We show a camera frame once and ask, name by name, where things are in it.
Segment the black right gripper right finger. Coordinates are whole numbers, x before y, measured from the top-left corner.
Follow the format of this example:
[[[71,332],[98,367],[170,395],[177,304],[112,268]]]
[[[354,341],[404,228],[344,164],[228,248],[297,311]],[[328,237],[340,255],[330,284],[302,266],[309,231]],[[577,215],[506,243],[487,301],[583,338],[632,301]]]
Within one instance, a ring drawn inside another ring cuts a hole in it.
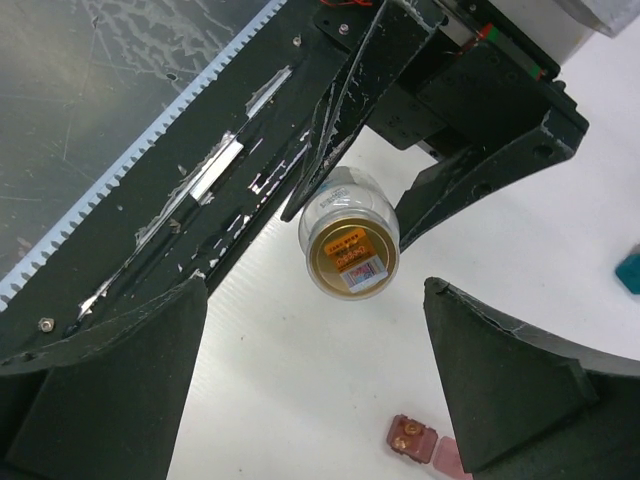
[[[441,278],[424,312],[475,479],[636,479],[639,363],[500,312]]]

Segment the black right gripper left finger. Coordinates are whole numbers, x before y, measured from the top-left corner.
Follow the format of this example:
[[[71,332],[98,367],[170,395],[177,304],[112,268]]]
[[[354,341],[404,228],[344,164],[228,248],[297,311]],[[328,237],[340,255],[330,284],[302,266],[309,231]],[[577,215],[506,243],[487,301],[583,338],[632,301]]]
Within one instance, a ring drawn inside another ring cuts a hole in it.
[[[2,478],[166,478],[207,299],[189,279],[68,338],[2,353]]]

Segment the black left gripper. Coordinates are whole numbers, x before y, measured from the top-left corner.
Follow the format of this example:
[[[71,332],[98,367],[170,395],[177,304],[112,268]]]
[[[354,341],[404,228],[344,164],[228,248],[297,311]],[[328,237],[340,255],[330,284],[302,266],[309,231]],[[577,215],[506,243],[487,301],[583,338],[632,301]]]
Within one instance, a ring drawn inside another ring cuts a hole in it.
[[[479,200],[575,155],[585,119],[556,80],[559,65],[521,32],[494,22],[458,46],[436,33],[444,18],[433,1],[382,3],[314,111],[283,221],[310,200],[373,110],[375,133],[399,150],[420,144],[438,161],[507,143],[417,175],[395,207],[401,251]],[[531,129],[551,109],[577,128]]]

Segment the red Sat pill box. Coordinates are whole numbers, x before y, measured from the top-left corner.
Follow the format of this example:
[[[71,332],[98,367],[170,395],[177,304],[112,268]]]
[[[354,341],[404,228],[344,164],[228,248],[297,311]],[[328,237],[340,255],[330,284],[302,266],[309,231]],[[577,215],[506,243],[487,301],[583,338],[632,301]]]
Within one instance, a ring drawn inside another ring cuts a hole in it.
[[[441,436],[434,428],[403,414],[392,418],[386,444],[396,454],[426,465],[445,479],[472,479],[463,465],[453,437]]]

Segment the clear pill bottle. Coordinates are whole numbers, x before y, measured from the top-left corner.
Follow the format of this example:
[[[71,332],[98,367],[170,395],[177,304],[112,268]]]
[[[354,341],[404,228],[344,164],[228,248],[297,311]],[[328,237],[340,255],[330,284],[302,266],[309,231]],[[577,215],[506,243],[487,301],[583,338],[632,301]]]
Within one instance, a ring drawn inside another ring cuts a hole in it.
[[[342,300],[377,295],[398,270],[394,208],[377,182],[354,167],[335,168],[307,202],[298,239],[310,278]]]

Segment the gold bottle cap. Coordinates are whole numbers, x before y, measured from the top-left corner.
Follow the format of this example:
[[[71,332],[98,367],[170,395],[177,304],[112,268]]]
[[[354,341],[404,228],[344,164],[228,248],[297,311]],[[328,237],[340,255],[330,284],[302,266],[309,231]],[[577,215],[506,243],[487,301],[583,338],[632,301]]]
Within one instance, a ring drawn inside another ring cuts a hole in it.
[[[311,279],[341,300],[370,298],[383,291],[399,267],[392,231],[368,219],[345,218],[322,226],[304,249]]]

